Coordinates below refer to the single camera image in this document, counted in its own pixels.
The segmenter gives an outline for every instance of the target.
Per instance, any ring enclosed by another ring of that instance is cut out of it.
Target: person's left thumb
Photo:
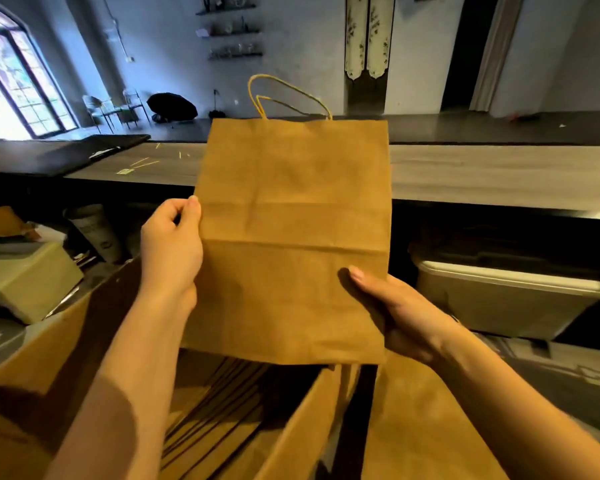
[[[200,201],[198,197],[192,195],[187,199],[187,203],[182,209],[182,216],[180,217],[180,224],[178,228],[183,228],[187,232],[198,230],[200,225],[200,217],[202,216],[202,208],[200,207]]]

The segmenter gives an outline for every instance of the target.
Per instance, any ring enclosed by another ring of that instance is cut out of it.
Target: window
[[[0,12],[0,138],[42,138],[74,128],[27,33]]]

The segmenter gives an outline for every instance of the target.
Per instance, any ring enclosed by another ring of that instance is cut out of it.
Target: person's left arm
[[[178,348],[197,300],[200,215],[196,197],[171,199],[144,224],[140,290],[47,480],[157,477]]]

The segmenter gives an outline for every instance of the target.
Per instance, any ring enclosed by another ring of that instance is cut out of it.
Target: black shelf
[[[235,54],[235,55],[220,55],[218,57],[209,57],[210,61],[225,61],[227,59],[239,59],[240,57],[262,57],[262,52],[254,52],[252,54]]]
[[[213,15],[215,13],[224,13],[226,11],[241,11],[241,10],[251,10],[253,8],[256,8],[256,5],[245,5],[242,7],[237,7],[237,6],[232,6],[229,8],[222,8],[220,10],[211,10],[211,11],[199,11],[197,12],[196,15],[198,16],[203,16],[203,15]]]
[[[216,37],[235,37],[238,35],[252,35],[259,34],[259,30],[249,30],[248,32],[231,32],[230,34],[213,34],[209,35],[209,37],[200,37],[200,38],[216,38]]]

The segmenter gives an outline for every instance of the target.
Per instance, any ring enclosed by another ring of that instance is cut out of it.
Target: person's left hand
[[[163,202],[142,226],[140,295],[173,300],[189,311],[196,306],[193,280],[202,265],[201,212],[197,197],[173,198]],[[173,222],[177,215],[178,225]]]

